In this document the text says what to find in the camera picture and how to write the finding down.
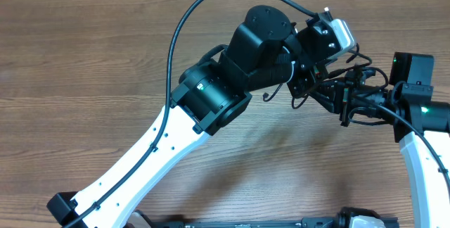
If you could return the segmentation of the black usb cable thick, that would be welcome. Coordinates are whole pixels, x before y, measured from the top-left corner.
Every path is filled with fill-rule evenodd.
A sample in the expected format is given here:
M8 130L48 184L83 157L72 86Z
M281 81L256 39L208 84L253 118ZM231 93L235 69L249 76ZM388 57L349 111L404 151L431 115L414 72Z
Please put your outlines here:
M327 64L314 66L308 73L303 73L297 77L296 80L292 80L288 83L288 88L292 95L291 107L293 109L300 108L305 101L310 97L309 93L313 91L320 83L331 82L336 83L338 78L344 77L347 72L353 69L379 69L373 67L372 59L359 52L359 49L351 50L351 56L347 59L347 62L352 62L355 58L360 57L367 60L363 64L355 64L351 67L340 68L328 72ZM370 77L366 80L367 86L381 86L384 83L383 77L377 73L375 77Z

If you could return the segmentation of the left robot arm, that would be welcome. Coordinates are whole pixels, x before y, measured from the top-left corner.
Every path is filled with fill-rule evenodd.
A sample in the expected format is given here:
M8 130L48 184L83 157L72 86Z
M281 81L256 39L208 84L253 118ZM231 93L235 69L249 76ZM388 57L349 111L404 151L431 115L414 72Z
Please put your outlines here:
M179 78L147 132L99 179L60 192L47 208L63 227L123 227L146 194L197 146L236 119L252 92L305 80L337 47L338 21L318 13L297 31L270 6L251 8L227 45L208 51Z

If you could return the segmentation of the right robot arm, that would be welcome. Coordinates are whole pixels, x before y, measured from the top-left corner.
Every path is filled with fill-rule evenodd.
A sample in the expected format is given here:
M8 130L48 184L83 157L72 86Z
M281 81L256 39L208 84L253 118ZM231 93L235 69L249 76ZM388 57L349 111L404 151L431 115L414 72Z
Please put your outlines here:
M340 116L343 126L365 115L370 126L391 125L409 177L415 227L449 226L449 104L433 101L431 55L396 52L381 87L365 81L376 68L350 70L310 96Z

